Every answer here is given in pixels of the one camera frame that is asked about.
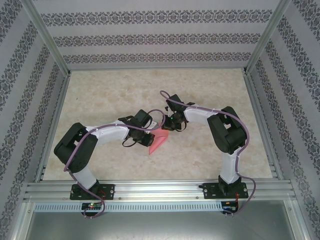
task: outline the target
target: wallpaper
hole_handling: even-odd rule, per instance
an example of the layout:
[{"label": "wallpaper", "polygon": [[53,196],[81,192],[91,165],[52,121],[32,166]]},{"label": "wallpaper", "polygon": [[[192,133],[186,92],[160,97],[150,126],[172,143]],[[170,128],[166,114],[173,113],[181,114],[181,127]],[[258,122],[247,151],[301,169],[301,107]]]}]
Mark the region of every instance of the wallpaper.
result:
[{"label": "wallpaper", "polygon": [[320,239],[320,7],[292,1],[251,78],[311,239]]},{"label": "wallpaper", "polygon": [[18,0],[0,1],[0,240],[35,179],[65,77]]},{"label": "wallpaper", "polygon": [[278,0],[35,0],[71,70],[244,67]]}]

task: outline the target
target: black mounting plate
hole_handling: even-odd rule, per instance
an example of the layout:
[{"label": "black mounting plate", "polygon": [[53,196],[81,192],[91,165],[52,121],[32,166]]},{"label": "black mounting plate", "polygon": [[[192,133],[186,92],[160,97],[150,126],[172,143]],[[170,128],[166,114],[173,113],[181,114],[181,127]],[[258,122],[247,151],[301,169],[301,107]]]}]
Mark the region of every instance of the black mounting plate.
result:
[{"label": "black mounting plate", "polygon": [[229,192],[226,196],[219,189],[218,182],[205,182],[200,187],[203,189],[204,199],[235,199],[236,192],[239,194],[239,199],[247,199],[249,197],[247,185],[241,182],[232,192]]},{"label": "black mounting plate", "polygon": [[[115,195],[114,184],[99,184],[97,194],[103,200],[113,200]],[[70,192],[70,200],[97,200],[91,194],[82,190],[78,184],[73,184]]]}]

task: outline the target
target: purple cable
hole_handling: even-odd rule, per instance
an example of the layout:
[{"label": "purple cable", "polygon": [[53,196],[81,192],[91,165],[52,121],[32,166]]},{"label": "purple cable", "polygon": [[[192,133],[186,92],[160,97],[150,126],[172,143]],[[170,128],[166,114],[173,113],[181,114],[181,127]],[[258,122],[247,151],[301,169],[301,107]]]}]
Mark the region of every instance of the purple cable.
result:
[{"label": "purple cable", "polygon": [[254,196],[255,194],[255,191],[256,191],[256,187],[257,187],[257,184],[256,184],[256,181],[251,178],[251,177],[248,177],[248,176],[243,176],[239,173],[239,169],[238,169],[238,165],[239,165],[239,155],[240,153],[243,152],[243,150],[246,149],[246,147],[248,146],[249,144],[249,141],[250,141],[250,135],[249,135],[249,131],[247,129],[247,126],[236,116],[228,113],[228,112],[224,112],[224,111],[220,111],[220,110],[215,110],[215,109],[210,109],[210,108],[206,108],[206,107],[202,107],[202,106],[193,106],[193,105],[188,105],[188,104],[184,104],[184,103],[181,103],[181,102],[178,102],[178,101],[175,101],[175,100],[171,100],[169,99],[170,95],[169,93],[167,93],[166,91],[163,91],[161,90],[160,91],[160,94],[162,97],[164,97],[166,100],[170,101],[170,102],[173,102],[175,104],[179,104],[179,105],[182,105],[182,106],[185,106],[185,107],[188,107],[188,108],[193,108],[193,109],[201,109],[201,110],[205,110],[205,111],[208,111],[208,112],[213,112],[213,113],[218,113],[218,114],[223,114],[223,115],[227,115],[233,119],[235,119],[237,122],[239,122],[241,124],[241,126],[244,128],[244,131],[245,131],[245,134],[246,134],[246,142],[245,142],[245,145],[238,151],[238,153],[236,154],[236,158],[235,158],[235,172],[236,174],[238,174],[239,177],[243,178],[243,179],[248,179],[248,180],[251,180],[253,182],[253,190],[252,190],[252,193],[251,195],[249,196],[248,200],[245,202],[245,204],[235,213],[232,214],[233,215],[236,215],[240,212],[243,211],[244,208],[247,207],[248,203],[250,202],[250,200],[252,199],[252,197]]},{"label": "purple cable", "polygon": [[162,127],[163,124],[165,124],[165,120],[166,120],[166,115],[163,111],[159,110],[159,109],[153,109],[151,111],[148,112],[149,113],[152,113],[152,112],[160,112],[162,113],[162,123],[155,127],[155,128],[152,128],[152,129],[148,129],[148,128],[141,128],[141,127],[136,127],[136,126],[131,126],[131,125],[127,125],[127,124],[116,124],[116,123],[110,123],[110,124],[106,124],[106,125],[102,125],[102,126],[98,126],[97,128],[94,128],[90,131],[88,131],[82,138],[81,140],[78,142],[77,146],[75,147],[75,149],[73,150],[72,154],[70,155],[68,161],[66,162],[65,164],[65,167],[63,169],[64,172],[69,172],[70,176],[73,178],[73,180],[79,185],[79,187],[84,190],[86,193],[92,195],[93,197],[97,198],[98,200],[101,201],[102,205],[103,205],[103,209],[101,212],[98,212],[96,215],[94,216],[87,216],[86,215],[86,211],[87,209],[84,210],[83,212],[83,215],[84,215],[84,218],[90,218],[90,219],[94,219],[94,218],[97,218],[99,217],[101,214],[104,213],[104,211],[106,210],[106,204],[105,204],[105,201],[99,197],[98,195],[94,194],[93,192],[89,191],[88,189],[86,189],[81,183],[78,182],[77,178],[72,174],[72,172],[70,172],[69,170],[69,165],[71,164],[71,162],[73,161],[73,158],[74,156],[76,155],[79,147],[81,146],[81,144],[84,142],[84,140],[93,132],[99,130],[99,129],[104,129],[104,128],[108,128],[108,127],[116,127],[116,126],[120,126],[120,127],[127,127],[127,128],[131,128],[131,129],[137,129],[137,130],[142,130],[142,131],[154,131],[154,130],[157,130],[159,128]]}]

